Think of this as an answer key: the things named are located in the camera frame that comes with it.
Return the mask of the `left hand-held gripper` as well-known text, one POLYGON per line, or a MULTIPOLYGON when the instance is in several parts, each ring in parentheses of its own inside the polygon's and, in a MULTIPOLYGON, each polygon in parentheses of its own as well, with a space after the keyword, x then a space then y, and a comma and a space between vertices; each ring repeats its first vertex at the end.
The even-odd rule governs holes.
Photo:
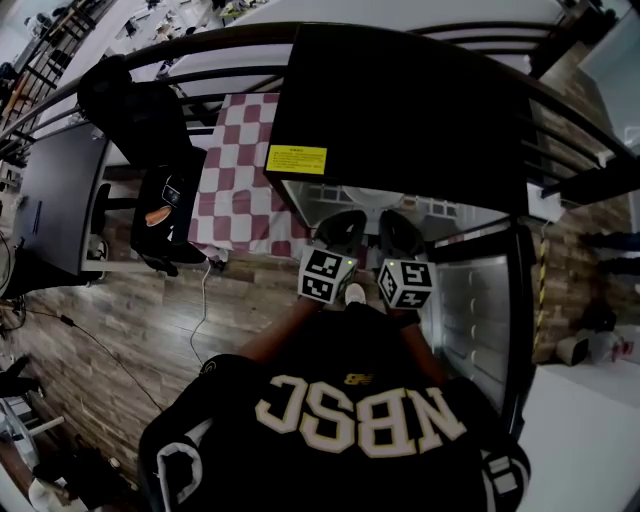
POLYGON ((359 265, 367 217, 361 210, 340 212, 323 220, 304 247, 298 295, 333 304, 354 278, 359 265))

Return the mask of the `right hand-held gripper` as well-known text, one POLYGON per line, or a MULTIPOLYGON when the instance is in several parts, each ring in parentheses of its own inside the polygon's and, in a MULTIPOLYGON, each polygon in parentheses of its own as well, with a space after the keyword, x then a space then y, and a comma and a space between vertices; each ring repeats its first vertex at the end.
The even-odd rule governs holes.
POLYGON ((420 231, 403 215, 384 211, 379 219, 380 271, 377 283, 391 309, 420 310, 433 291, 433 264, 426 260, 420 231))

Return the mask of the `black mini fridge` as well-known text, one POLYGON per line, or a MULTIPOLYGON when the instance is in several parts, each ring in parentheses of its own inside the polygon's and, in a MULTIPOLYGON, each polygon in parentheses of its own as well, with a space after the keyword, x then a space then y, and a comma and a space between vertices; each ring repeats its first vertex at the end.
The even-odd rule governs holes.
POLYGON ((506 260, 510 357, 502 416, 519 435, 534 370, 530 230, 516 115, 524 102, 489 58, 375 27, 299 23, 284 72, 264 172, 379 187, 501 214, 500 230, 441 248, 444 263, 506 260))

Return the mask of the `person's right forearm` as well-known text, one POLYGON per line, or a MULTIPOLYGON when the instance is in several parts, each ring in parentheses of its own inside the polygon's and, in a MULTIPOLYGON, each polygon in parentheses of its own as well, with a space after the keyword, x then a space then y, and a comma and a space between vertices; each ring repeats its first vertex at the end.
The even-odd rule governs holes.
POLYGON ((413 323, 402 328, 400 333, 407 350, 420 371, 437 386, 444 385, 449 380, 448 374, 431 351, 420 326, 413 323))

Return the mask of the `person's left forearm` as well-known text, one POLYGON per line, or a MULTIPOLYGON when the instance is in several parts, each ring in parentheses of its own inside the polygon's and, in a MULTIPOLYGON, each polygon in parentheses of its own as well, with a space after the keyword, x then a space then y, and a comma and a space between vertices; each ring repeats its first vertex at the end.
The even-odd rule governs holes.
POLYGON ((279 318, 246 343, 239 355, 266 364, 280 353, 294 334, 324 305, 306 297, 299 297, 279 318))

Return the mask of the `yellow black floor tape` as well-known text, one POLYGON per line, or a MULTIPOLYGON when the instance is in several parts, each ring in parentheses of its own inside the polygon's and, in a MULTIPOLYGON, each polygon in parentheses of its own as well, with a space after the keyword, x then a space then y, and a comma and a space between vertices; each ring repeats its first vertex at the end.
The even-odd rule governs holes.
POLYGON ((548 244, 544 235, 541 236, 540 239, 540 249, 539 249, 539 275, 538 275, 538 312, 536 314, 535 319, 535 332, 534 332, 534 340, 533 340, 533 352, 536 352, 537 347, 540 343, 541 339, 541 326, 544 318, 544 304, 545 304, 545 279, 546 279, 546 263, 547 263, 547 253, 548 253, 548 244))

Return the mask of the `red white checkered tablecloth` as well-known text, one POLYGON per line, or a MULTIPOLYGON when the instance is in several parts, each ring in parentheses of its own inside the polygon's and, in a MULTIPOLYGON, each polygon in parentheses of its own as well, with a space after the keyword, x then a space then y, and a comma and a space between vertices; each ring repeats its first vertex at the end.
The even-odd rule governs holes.
POLYGON ((229 94, 211 135, 188 241, 214 262, 232 252, 298 259, 309 231, 264 176, 277 93, 229 94))

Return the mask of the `black lettered jersey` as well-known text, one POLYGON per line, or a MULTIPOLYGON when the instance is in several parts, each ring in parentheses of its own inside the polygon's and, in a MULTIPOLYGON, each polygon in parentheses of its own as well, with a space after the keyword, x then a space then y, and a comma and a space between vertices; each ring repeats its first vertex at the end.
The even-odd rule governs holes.
POLYGON ((404 312, 322 308, 266 364, 210 358, 141 436, 153 512, 517 512, 527 455, 473 382, 420 371, 404 312))

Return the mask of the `black bag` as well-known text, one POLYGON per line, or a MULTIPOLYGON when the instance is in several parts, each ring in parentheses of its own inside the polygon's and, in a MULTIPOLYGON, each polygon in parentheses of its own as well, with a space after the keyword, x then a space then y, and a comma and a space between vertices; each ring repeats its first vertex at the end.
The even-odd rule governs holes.
POLYGON ((584 311, 581 326, 594 332, 613 331, 617 316, 606 302, 591 302, 584 311))

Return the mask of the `white plastic bag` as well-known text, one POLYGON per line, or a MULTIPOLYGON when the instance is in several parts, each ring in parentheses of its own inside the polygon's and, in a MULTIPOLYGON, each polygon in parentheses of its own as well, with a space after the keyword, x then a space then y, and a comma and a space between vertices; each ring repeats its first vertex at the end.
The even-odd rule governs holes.
POLYGON ((635 326, 603 331, 581 329, 560 340, 554 355, 568 366, 617 361, 640 365, 640 330, 635 326))

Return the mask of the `white table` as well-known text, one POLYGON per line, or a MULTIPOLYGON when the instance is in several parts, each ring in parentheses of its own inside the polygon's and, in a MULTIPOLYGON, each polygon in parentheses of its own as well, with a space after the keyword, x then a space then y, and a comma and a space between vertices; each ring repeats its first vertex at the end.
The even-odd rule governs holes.
POLYGON ((543 366, 519 443, 531 465, 518 512, 640 508, 640 375, 609 366, 543 366))

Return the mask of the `black mesh office chair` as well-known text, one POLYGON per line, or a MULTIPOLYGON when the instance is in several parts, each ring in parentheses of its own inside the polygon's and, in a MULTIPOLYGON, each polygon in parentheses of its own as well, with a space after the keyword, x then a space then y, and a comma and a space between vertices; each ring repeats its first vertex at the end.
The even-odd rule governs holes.
POLYGON ((182 105, 170 86, 138 83, 131 78, 121 55, 106 58, 80 80, 78 104, 84 116, 144 175, 138 197, 131 201, 134 218, 131 248, 151 268, 170 277, 176 265, 205 261, 218 272, 226 262, 214 262, 189 241, 196 192, 207 152, 192 144, 182 105), (177 208, 162 199, 165 185, 180 192, 177 208), (172 213, 148 227, 145 215, 163 206, 172 213))

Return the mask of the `black metal railing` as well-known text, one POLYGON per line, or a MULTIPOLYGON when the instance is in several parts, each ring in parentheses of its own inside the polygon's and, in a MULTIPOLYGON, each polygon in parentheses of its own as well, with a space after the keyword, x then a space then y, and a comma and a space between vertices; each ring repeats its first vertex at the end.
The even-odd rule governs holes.
MULTIPOLYGON (((130 72, 147 65, 206 52, 287 45, 292 50, 293 28, 299 23, 278 22, 230 27, 185 36, 124 55, 130 72)), ((408 33, 446 42, 496 61, 509 76, 511 90, 523 102, 516 115, 524 160, 526 186, 537 184, 544 196, 558 196, 573 206, 588 205, 640 189, 640 155, 626 147, 609 130, 589 121, 560 94, 537 78, 502 62, 505 55, 523 55, 535 38, 531 22, 495 22, 492 35, 481 35, 478 22, 428 27, 408 33)), ((178 83, 239 77, 263 77, 279 82, 283 64, 243 64, 191 72, 178 83)))

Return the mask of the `grey desk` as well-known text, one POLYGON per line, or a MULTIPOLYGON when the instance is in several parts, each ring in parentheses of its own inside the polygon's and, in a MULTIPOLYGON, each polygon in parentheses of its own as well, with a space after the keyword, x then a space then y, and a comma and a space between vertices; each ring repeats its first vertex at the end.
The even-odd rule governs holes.
POLYGON ((86 258, 94 195, 108 140, 90 123, 49 134, 31 146, 14 233, 24 249, 70 274, 86 258))

